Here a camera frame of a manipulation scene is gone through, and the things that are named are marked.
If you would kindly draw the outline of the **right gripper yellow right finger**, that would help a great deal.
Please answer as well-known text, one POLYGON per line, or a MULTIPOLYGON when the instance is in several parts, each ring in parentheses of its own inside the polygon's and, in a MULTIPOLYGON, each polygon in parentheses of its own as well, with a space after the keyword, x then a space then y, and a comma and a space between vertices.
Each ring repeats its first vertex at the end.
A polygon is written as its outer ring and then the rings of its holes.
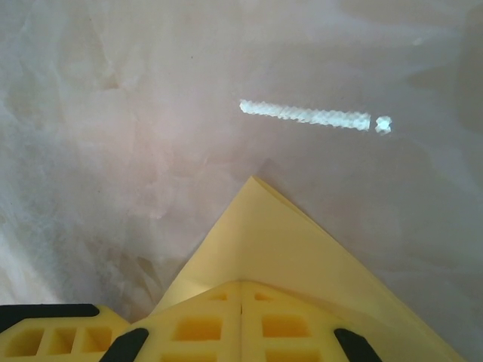
POLYGON ((242 361, 377 361, 344 319, 254 282, 241 284, 242 361))

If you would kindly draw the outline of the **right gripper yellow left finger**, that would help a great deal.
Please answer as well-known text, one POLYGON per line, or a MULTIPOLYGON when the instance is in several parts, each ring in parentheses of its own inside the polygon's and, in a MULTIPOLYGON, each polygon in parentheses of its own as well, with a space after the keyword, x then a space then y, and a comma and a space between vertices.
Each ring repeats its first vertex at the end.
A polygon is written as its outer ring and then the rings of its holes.
POLYGON ((240 361, 241 284, 229 282, 132 324, 109 361, 240 361))

